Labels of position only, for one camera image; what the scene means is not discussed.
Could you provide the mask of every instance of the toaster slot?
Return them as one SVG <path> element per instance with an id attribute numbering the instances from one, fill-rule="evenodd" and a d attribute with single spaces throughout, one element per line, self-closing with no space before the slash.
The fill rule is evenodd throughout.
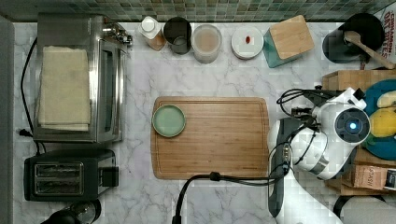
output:
<path id="1" fill-rule="evenodd" d="M 35 194 L 40 196 L 82 195 L 83 165 L 38 163 L 35 165 Z"/>

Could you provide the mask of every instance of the wooden spoon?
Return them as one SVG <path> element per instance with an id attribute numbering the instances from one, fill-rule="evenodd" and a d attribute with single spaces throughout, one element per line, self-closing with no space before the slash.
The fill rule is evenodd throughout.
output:
<path id="1" fill-rule="evenodd" d="M 344 39 L 348 42 L 351 42 L 352 44 L 355 44 L 362 50 L 364 50 L 366 53 L 368 53 L 372 58 L 374 58 L 377 62 L 381 63 L 388 69 L 395 69 L 396 64 L 391 63 L 388 61 L 388 59 L 384 58 L 382 55 L 379 53 L 375 52 L 374 50 L 368 48 L 365 46 L 363 43 L 361 43 L 361 36 L 356 33 L 355 31 L 345 31 L 344 32 Z"/>

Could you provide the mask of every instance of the tile backsplash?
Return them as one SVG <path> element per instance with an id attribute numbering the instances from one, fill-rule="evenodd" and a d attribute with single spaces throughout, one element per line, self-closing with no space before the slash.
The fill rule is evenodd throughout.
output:
<path id="1" fill-rule="evenodd" d="M 396 0 L 2 0 L 0 14 L 12 21 L 36 21 L 38 12 L 100 13 L 115 21 L 345 21 L 360 12 L 376 13 Z"/>

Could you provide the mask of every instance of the black canister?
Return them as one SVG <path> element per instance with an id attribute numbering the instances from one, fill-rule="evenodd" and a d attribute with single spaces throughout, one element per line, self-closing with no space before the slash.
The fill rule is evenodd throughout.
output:
<path id="1" fill-rule="evenodd" d="M 334 63 L 348 63 L 365 54 L 358 46 L 345 41 L 345 31 L 357 32 L 361 35 L 361 43 L 373 50 L 379 49 L 385 39 L 384 28 L 377 17 L 368 13 L 356 14 L 323 40 L 323 53 Z"/>
<path id="2" fill-rule="evenodd" d="M 177 54 L 185 54 L 191 48 L 191 25 L 181 17 L 174 17 L 166 22 L 163 35 L 170 43 L 171 50 Z"/>

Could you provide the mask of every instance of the toaster oven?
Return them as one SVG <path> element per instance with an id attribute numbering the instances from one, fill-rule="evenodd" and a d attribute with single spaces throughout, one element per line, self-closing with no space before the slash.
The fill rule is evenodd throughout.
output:
<path id="1" fill-rule="evenodd" d="M 101 15 L 40 13 L 34 139 L 119 141 L 125 60 L 132 38 Z"/>

